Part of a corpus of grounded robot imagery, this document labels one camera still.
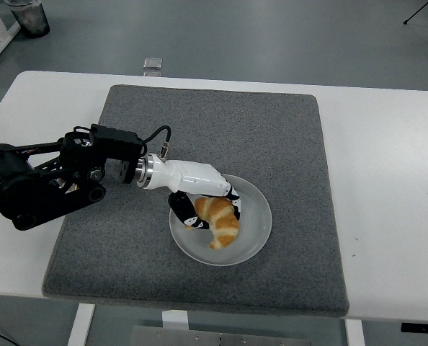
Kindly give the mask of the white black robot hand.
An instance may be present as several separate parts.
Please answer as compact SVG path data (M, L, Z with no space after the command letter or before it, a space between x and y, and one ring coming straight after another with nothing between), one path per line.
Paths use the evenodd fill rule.
M233 214L240 219L241 198L226 178L209 164L162 161L157 155L149 154L138 160L135 179L137 185L146 190L169 188L170 208L185 226L208 228L208 220L196 214L188 195L227 198L233 205Z

